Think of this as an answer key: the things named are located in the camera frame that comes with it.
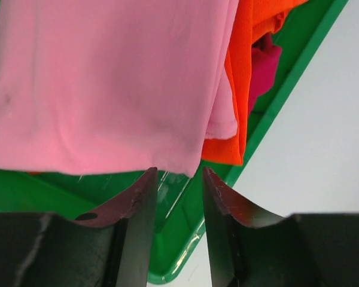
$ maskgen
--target orange fabric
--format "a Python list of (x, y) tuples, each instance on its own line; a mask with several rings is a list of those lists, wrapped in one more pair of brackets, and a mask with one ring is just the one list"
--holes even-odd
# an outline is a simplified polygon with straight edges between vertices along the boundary
[(227, 49), (225, 70), (233, 91), (237, 134), (228, 139), (205, 139), (202, 159), (243, 164), (246, 148), (251, 45), (268, 32), (282, 28), (289, 11), (307, 0), (240, 0)]

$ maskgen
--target dark pink fabric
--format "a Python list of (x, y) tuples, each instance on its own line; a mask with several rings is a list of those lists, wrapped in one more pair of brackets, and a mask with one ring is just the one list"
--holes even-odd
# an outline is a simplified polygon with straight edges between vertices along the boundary
[(248, 114), (254, 108), (257, 99), (267, 93), (274, 85), (276, 70), (282, 48), (273, 45), (271, 34), (259, 39), (251, 49), (252, 74), (249, 91)]

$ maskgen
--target cloth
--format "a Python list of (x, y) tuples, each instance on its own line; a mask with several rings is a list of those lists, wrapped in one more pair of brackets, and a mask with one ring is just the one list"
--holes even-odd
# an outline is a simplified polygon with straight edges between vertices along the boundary
[(248, 99), (249, 115), (258, 97), (267, 93), (274, 85), (281, 53), (282, 48), (273, 45), (270, 33), (265, 34), (253, 44), (251, 49), (252, 73)]
[(233, 107), (238, 122), (237, 133), (226, 140), (205, 139), (202, 159), (224, 164), (243, 164), (251, 81), (251, 46), (264, 34), (280, 30), (288, 12), (306, 1), (239, 1), (224, 64), (233, 92)]
[(0, 168), (193, 176), (237, 6), (1, 0)]

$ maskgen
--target green tray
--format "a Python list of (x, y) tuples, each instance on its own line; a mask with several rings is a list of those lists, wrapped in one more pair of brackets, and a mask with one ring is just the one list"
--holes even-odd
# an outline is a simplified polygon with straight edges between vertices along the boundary
[[(273, 89), (259, 98), (250, 115), (245, 164), (346, 3), (347, 0), (310, 0), (290, 13), (283, 29), (274, 35), (274, 42), (283, 48), (283, 54)], [(173, 280), (205, 232), (203, 166), (212, 167), (229, 185), (236, 182), (244, 168), (203, 161), (192, 179), (160, 172), (148, 278), (151, 283)], [(54, 210), (67, 218), (75, 218), (118, 194), (141, 174), (31, 176), (0, 170), (0, 211)]]

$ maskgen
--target pink cloth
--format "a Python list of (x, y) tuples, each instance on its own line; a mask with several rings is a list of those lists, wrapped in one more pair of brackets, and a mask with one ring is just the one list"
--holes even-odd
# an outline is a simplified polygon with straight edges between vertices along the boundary
[(0, 168), (194, 175), (237, 4), (1, 0)]
[(273, 45), (270, 33), (265, 34), (252, 46), (252, 74), (248, 100), (249, 114), (254, 108), (257, 99), (267, 93), (274, 85), (281, 54), (282, 48)]

